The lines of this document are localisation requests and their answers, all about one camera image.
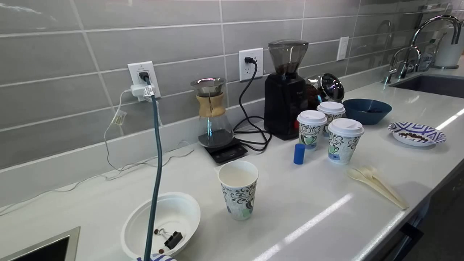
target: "pour-over coffee dripper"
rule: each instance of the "pour-over coffee dripper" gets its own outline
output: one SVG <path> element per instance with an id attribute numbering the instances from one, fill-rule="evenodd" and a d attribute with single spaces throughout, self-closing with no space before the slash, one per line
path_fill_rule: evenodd
<path id="1" fill-rule="evenodd" d="M 222 84 L 222 78 L 200 78 L 192 82 L 200 104 L 202 132 L 199 140 L 205 148 L 222 148 L 234 139 L 222 104 Z"/>

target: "cable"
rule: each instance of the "cable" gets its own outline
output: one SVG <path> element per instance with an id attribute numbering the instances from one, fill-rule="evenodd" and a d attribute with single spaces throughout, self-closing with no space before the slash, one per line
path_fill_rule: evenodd
<path id="1" fill-rule="evenodd" d="M 158 193 L 160 193 L 160 184 L 161 184 L 161 174 L 163 174 L 163 146 L 161 146 L 160 124 L 158 124 L 158 107 L 157 107 L 155 95 L 152 95 L 151 98 L 154 104 L 154 129 L 155 129 L 155 140 L 157 140 L 157 152 L 158 152 L 158 167 L 157 167 L 157 180 L 155 180 L 154 194 L 151 198 L 150 217 L 148 217 L 145 255 L 144 255 L 145 261 L 151 259 L 151 243 L 154 239 L 154 223 L 155 223 Z"/>
<path id="2" fill-rule="evenodd" d="M 242 119 L 241 122 L 238 122 L 234 127 L 234 133 L 242 133 L 242 135 L 248 135 L 248 133 L 260 133 L 261 138 L 264 139 L 264 142 L 255 142 L 255 140 L 247 140 L 247 139 L 238 139 L 241 142 L 242 146 L 247 146 L 252 151 L 257 151 L 257 152 L 264 152 L 267 149 L 267 146 L 270 145 L 271 139 L 273 139 L 273 135 L 268 133 L 267 130 L 258 127 L 255 123 L 251 122 L 251 119 L 261 119 L 264 120 L 264 117 L 261 116 L 248 116 L 244 104 L 242 104 L 242 98 L 244 98 L 244 94 L 247 93 L 247 90 L 250 88 L 251 82 L 255 80 L 255 75 L 257 75 L 257 71 L 258 71 L 258 65 L 255 62 L 254 58 L 251 56 L 247 56 L 245 58 L 245 62 L 247 64 L 252 64 L 254 65 L 254 72 L 252 72 L 252 77 L 250 78 L 247 87 L 242 90 L 239 98 L 238 98 L 238 104 L 239 107 L 242 109 L 244 114 L 245 114 L 245 119 Z M 255 130 L 238 130 L 244 123 L 248 123 L 251 124 Z"/>
<path id="3" fill-rule="evenodd" d="M 119 104 L 118 104 L 118 109 L 115 111 L 115 116 L 112 119 L 112 122 L 107 124 L 107 127 L 105 129 L 103 132 L 103 142 L 105 142 L 105 149 L 106 149 L 106 162 L 116 171 L 122 172 L 122 171 L 126 171 L 129 168 L 134 168 L 136 165 L 144 165 L 147 164 L 148 161 L 151 161 L 151 158 L 147 158 L 147 159 L 142 159 L 142 161 L 136 161 L 136 162 L 132 162 L 132 164 L 128 164 L 128 165 L 123 165 L 123 167 L 116 167 L 115 164 L 112 164 L 110 161 L 110 148 L 109 148 L 109 143 L 107 143 L 107 132 L 112 129 L 112 126 L 115 124 L 115 120 L 118 117 L 118 114 L 121 113 L 121 107 L 122 107 L 122 98 L 126 93 L 129 93 L 131 88 L 128 90 L 123 90 L 121 94 L 119 94 Z"/>
<path id="4" fill-rule="evenodd" d="M 193 153 L 193 152 L 194 152 L 194 148 L 192 148 L 190 151 L 187 151 L 186 153 L 181 153 L 181 155 L 170 155 L 170 156 L 167 158 L 167 161 L 163 164 L 163 167 L 168 165 L 174 158 L 186 158 L 186 156 L 189 156 L 189 155 Z M 89 178 L 84 178 L 84 180 L 80 180 L 80 181 L 74 182 L 71 188 L 55 188 L 55 190 L 51 190 L 51 191 L 45 191 L 45 193 L 42 193 L 42 194 L 38 194 L 38 196 L 35 196 L 35 197 L 32 197 L 32 198 L 29 198 L 29 200 L 25 200 L 25 201 L 20 201 L 20 203 L 15 203 L 15 204 L 3 206 L 3 207 L 0 207 L 0 216 L 6 216 L 6 214 L 9 214 L 9 213 L 13 213 L 13 211 L 16 211 L 16 210 L 28 206 L 28 204 L 32 203 L 34 200 L 38 200 L 39 197 L 42 197 L 42 196 L 47 194 L 47 193 L 70 193 L 70 191 L 74 191 L 74 190 L 76 190 L 78 185 L 81 185 L 83 182 L 86 182 L 86 181 L 89 181 L 89 180 L 93 180 L 93 178 L 103 177 L 105 181 L 109 181 L 109 182 L 110 182 L 110 181 L 113 181 L 113 180 L 118 180 L 118 178 L 125 177 L 126 174 L 118 175 L 118 177 L 109 177 L 109 175 L 106 175 L 106 174 L 93 175 L 93 177 L 89 177 Z"/>

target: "sink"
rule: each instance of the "sink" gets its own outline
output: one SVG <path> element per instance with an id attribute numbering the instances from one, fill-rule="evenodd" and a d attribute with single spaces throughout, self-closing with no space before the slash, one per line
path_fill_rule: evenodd
<path id="1" fill-rule="evenodd" d="M 392 84 L 392 87 L 464 98 L 464 78 L 419 75 L 400 82 L 395 82 Z"/>

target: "paper cup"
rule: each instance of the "paper cup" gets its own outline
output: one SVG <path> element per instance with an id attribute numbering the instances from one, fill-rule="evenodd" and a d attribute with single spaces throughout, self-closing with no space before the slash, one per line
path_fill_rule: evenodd
<path id="1" fill-rule="evenodd" d="M 350 164 L 364 127 L 360 122 L 339 117 L 329 124 L 328 155 L 334 162 Z"/>
<path id="2" fill-rule="evenodd" d="M 326 116 L 318 110 L 305 110 L 297 116 L 299 139 L 306 149 L 316 149 L 324 126 L 328 122 Z"/>
<path id="3" fill-rule="evenodd" d="M 234 219 L 251 217 L 258 175 L 258 168 L 248 161 L 232 161 L 221 167 L 218 178 L 226 209 Z"/>
<path id="4" fill-rule="evenodd" d="M 329 136 L 331 135 L 331 132 L 328 129 L 329 123 L 337 117 L 345 116 L 345 106 L 342 103 L 337 103 L 337 101 L 322 101 L 318 106 L 318 110 L 325 113 L 328 117 L 328 122 L 324 126 L 324 135 Z"/>

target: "white container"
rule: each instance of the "white container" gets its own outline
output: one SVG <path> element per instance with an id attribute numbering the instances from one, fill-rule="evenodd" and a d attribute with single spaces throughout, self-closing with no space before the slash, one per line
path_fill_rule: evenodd
<path id="1" fill-rule="evenodd" d="M 328 122 L 324 126 L 324 135 L 329 136 L 328 124 L 334 119 L 345 116 L 345 106 L 342 103 L 337 103 L 337 101 L 322 101 L 318 106 L 318 110 L 324 111 L 326 114 L 326 117 L 328 117 Z"/>
<path id="2" fill-rule="evenodd" d="M 328 117 L 318 110 L 303 110 L 297 120 L 300 142 L 306 149 L 316 149 Z"/>
<path id="3" fill-rule="evenodd" d="M 258 177 L 258 168 L 248 161 L 232 161 L 219 168 L 218 180 L 226 209 L 234 219 L 251 217 Z"/>
<path id="4" fill-rule="evenodd" d="M 126 220 L 122 233 L 122 249 L 131 259 L 144 258 L 145 238 L 148 229 L 151 200 L 141 204 Z M 157 216 L 154 229 L 164 229 L 167 236 L 174 230 L 183 233 L 183 239 L 170 249 L 164 245 L 167 238 L 154 235 L 152 256 L 158 255 L 158 249 L 164 249 L 164 255 L 174 255 L 181 251 L 200 225 L 200 206 L 189 194 L 165 193 L 158 196 Z"/>
<path id="5" fill-rule="evenodd" d="M 434 66 L 438 68 L 458 68 L 460 56 L 464 51 L 464 30 L 461 30 L 460 40 L 455 45 L 451 45 L 453 27 L 448 26 L 448 30 L 440 40 L 437 48 L 437 55 L 434 61 Z"/>
<path id="6" fill-rule="evenodd" d="M 348 164 L 358 145 L 364 127 L 360 122 L 339 117 L 329 124 L 331 140 L 328 155 L 334 162 Z"/>

